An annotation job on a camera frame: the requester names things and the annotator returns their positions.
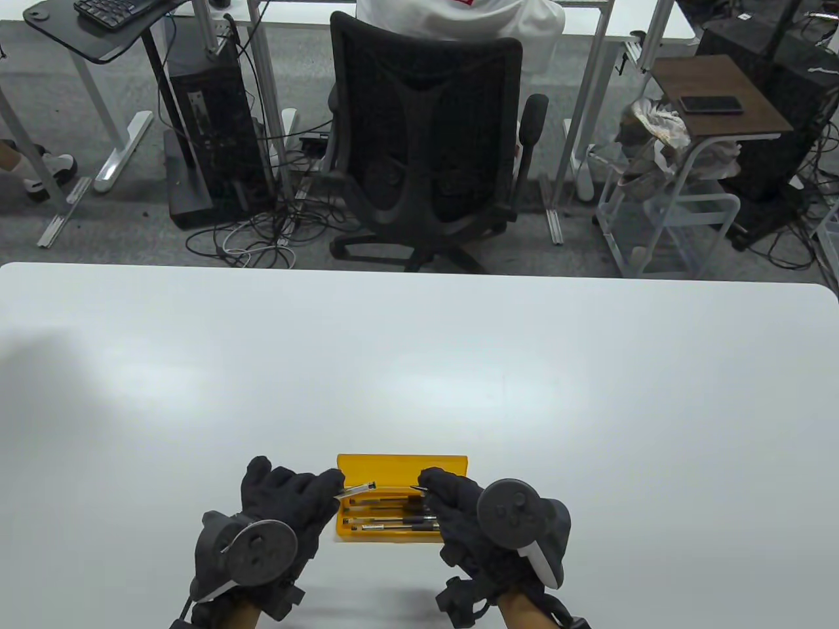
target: yellow plastic case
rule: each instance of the yellow plastic case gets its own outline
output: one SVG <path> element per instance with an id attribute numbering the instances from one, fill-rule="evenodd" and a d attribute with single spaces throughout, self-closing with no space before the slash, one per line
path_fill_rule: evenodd
<path id="1" fill-rule="evenodd" d="M 336 524 L 338 537 L 345 542 L 442 542 L 440 533 L 436 531 L 362 531 L 360 527 L 353 531 L 352 525 L 345 524 L 344 520 L 350 517 L 402 517 L 403 512 L 399 507 L 374 511 L 358 503 L 372 498 L 421 496 L 421 493 L 411 489 L 411 486 L 417 484 L 417 477 L 422 470 L 440 467 L 466 476 L 468 466 L 469 459 L 465 456 L 338 455 L 338 469 L 346 477 L 345 487 L 363 485 L 371 481 L 375 481 L 377 485 L 374 491 L 341 500 Z"/>

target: floor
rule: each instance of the floor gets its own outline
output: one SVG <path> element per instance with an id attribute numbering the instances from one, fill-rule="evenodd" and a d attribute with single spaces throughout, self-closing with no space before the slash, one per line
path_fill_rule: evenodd
<path id="1" fill-rule="evenodd" d="M 332 85 L 331 44 L 326 31 L 268 28 L 274 71 L 283 106 L 298 107 L 300 128 L 328 120 L 326 96 Z M 0 81 L 36 141 L 53 151 L 73 153 L 81 174 L 93 175 L 110 151 L 106 135 L 73 69 L 67 53 L 23 23 L 0 23 L 0 43 L 8 58 L 0 62 Z M 689 49 L 667 50 L 683 55 Z M 561 141 L 559 123 L 569 117 L 587 54 L 587 42 L 561 40 L 553 65 L 534 89 L 550 98 L 543 139 L 534 159 L 534 174 L 555 172 Z M 157 110 L 148 61 L 136 45 L 121 59 L 102 68 L 125 111 Z M 614 136 L 620 111 L 636 95 L 639 78 L 632 71 L 612 78 L 596 140 Z M 48 205 L 30 202 L 9 177 L 0 177 L 0 264 L 12 261 L 216 265 L 218 261 L 186 251 L 184 239 L 168 217 L 165 198 L 162 132 L 153 123 L 132 161 L 107 195 L 89 193 L 50 250 L 35 246 L 53 215 Z M 8 137 L 0 124 L 3 137 Z M 612 277 L 618 270 L 599 231 L 591 224 L 591 207 L 570 205 L 563 217 L 565 245 L 555 247 L 544 213 L 535 205 L 510 226 L 507 234 L 482 242 L 472 252 L 493 273 Z M 697 235 L 712 237 L 711 230 Z M 295 248 L 298 268 L 393 270 L 381 265 L 342 263 L 331 258 L 328 238 Z M 776 250 L 790 260 L 806 259 L 801 245 L 783 238 Z M 450 270 L 445 266 L 430 270 Z M 801 273 L 776 268 L 762 258 L 737 253 L 725 244 L 708 269 L 708 278 L 764 282 L 822 283 L 817 268 Z"/>

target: black glove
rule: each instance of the black glove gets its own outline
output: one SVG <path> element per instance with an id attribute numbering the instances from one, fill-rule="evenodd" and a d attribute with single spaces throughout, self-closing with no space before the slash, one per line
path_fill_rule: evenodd
<path id="1" fill-rule="evenodd" d="M 428 490 L 425 505 L 440 524 L 440 556 L 472 577 L 471 582 L 457 577 L 449 580 L 446 591 L 437 597 L 440 609 L 449 613 L 455 627 L 472 626 L 510 590 L 526 595 L 548 617 L 556 616 L 565 629 L 571 627 L 571 614 L 556 598 L 545 594 L 530 562 L 514 550 L 497 546 L 481 530 L 477 500 L 483 489 L 475 481 L 433 467 L 423 470 L 419 484 Z M 474 613 L 474 603 L 484 599 L 487 605 Z"/>
<path id="2" fill-rule="evenodd" d="M 284 467 L 271 469 L 271 461 L 258 456 L 242 479 L 242 514 L 254 520 L 280 520 L 297 536 L 294 562 L 275 581 L 253 588 L 236 587 L 192 610 L 192 624 L 216 629 L 244 600 L 279 621 L 299 604 L 303 592 L 294 587 L 306 563 L 315 556 L 318 538 L 338 512 L 335 496 L 344 489 L 340 470 L 295 474 Z"/>
<path id="3" fill-rule="evenodd" d="M 242 513 L 257 520 L 280 520 L 297 535 L 297 558 L 283 580 L 294 582 L 306 562 L 315 556 L 318 538 L 338 513 L 335 499 L 344 489 L 341 470 L 295 474 L 284 467 L 271 469 L 271 461 L 258 456 L 242 479 Z"/>

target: office chair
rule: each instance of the office chair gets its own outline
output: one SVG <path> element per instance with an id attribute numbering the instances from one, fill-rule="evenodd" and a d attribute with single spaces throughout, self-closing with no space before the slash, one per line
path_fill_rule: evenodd
<path id="1" fill-rule="evenodd" d="M 369 230 L 333 240 L 332 256 L 410 272 L 444 256 L 485 273 L 462 246 L 503 233 L 516 220 L 548 106 L 538 94 L 524 108 L 513 190 L 521 44 L 415 39 L 338 12 L 331 33 L 336 146 L 325 176 L 339 183 L 347 209 Z M 364 244 L 403 245 L 413 253 L 347 250 Z"/>

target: white shirt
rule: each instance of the white shirt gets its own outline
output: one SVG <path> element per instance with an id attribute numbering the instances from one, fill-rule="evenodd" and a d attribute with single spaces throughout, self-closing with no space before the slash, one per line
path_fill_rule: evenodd
<path id="1" fill-rule="evenodd" d="M 550 0 L 357 0 L 356 17 L 392 33 L 427 39 L 514 37 L 522 72 L 547 70 L 565 12 Z"/>

